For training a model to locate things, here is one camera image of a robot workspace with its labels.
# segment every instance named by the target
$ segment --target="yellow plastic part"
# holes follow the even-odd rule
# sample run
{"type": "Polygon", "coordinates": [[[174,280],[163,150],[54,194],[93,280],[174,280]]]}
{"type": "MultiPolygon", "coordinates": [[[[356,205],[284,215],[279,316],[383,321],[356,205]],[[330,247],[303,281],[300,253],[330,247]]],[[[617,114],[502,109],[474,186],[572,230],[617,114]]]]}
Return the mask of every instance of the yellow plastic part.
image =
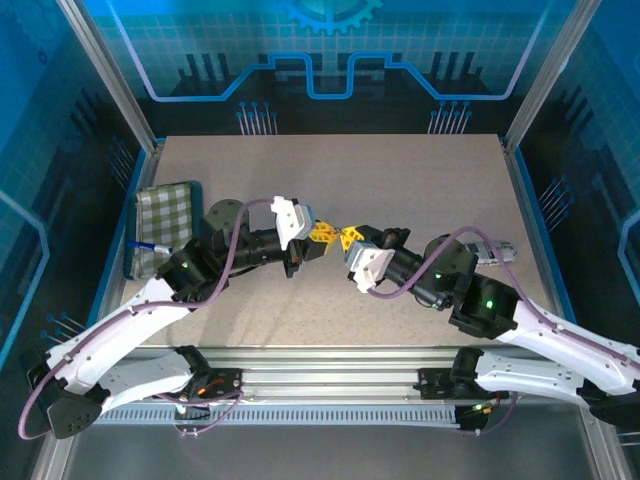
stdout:
{"type": "Polygon", "coordinates": [[[340,243],[342,244],[342,251],[347,252],[353,242],[358,240],[364,240],[364,235],[358,231],[358,227],[345,227],[340,231],[340,243]]]}
{"type": "Polygon", "coordinates": [[[338,239],[338,231],[327,222],[317,221],[315,228],[309,234],[309,238],[316,243],[326,243],[325,254],[338,239]]]}

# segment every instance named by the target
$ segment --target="glass panel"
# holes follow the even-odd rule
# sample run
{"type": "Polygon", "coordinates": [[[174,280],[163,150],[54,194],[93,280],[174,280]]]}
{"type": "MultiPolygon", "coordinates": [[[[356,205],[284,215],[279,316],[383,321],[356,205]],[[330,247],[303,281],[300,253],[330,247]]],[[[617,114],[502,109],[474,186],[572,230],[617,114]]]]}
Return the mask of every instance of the glass panel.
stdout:
{"type": "MultiPolygon", "coordinates": [[[[86,322],[139,145],[55,1],[0,0],[0,65],[0,448],[17,479],[39,448],[16,434],[20,358],[86,322]]],[[[44,425],[34,411],[29,431],[44,425]]]]}
{"type": "Polygon", "coordinates": [[[165,136],[504,134],[574,2],[86,4],[165,136]]]}
{"type": "Polygon", "coordinates": [[[602,2],[521,147],[580,325],[640,345],[640,8],[602,2]]]}

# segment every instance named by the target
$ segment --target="checkered cloth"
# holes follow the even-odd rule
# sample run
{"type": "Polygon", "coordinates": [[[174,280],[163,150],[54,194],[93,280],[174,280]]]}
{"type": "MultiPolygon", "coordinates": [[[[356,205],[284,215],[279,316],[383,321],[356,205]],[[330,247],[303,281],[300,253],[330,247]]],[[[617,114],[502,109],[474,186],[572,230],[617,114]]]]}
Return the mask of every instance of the checkered cloth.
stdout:
{"type": "MultiPolygon", "coordinates": [[[[136,240],[183,248],[191,239],[191,185],[180,183],[147,188],[137,194],[136,240]]],[[[145,278],[156,270],[169,256],[150,250],[135,249],[131,263],[131,276],[145,278]]]]}

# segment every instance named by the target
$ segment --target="marker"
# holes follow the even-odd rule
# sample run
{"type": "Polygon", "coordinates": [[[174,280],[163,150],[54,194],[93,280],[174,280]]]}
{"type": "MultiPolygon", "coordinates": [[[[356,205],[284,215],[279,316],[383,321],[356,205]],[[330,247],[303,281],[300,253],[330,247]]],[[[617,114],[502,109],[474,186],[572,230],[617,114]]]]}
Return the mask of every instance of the marker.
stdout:
{"type": "Polygon", "coordinates": [[[127,247],[141,248],[142,250],[151,250],[152,252],[164,253],[165,255],[171,255],[173,253],[172,247],[168,247],[166,245],[158,245],[157,243],[135,242],[133,240],[129,240],[127,242],[127,247]]]}

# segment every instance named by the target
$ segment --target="speckled tabletop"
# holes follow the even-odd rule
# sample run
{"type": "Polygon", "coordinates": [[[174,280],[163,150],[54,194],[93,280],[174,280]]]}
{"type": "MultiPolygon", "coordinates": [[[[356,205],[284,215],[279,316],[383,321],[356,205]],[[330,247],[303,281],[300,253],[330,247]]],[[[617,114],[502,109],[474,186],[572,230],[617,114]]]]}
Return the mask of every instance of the speckled tabletop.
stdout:
{"type": "MultiPolygon", "coordinates": [[[[417,252],[434,237],[478,226],[518,248],[514,273],[534,301],[548,303],[495,135],[169,137],[155,184],[183,180],[202,183],[205,212],[225,198],[297,197],[335,226],[410,228],[406,246],[417,252]]],[[[251,226],[272,227],[272,214],[253,211],[251,226]]],[[[291,280],[277,264],[234,279],[213,306],[147,344],[488,343],[458,332],[447,312],[423,308],[410,295],[382,301],[360,293],[342,259],[335,247],[291,280]]],[[[505,280],[499,267],[478,271],[505,280]]],[[[129,282],[123,298],[140,287],[129,282]]]]}

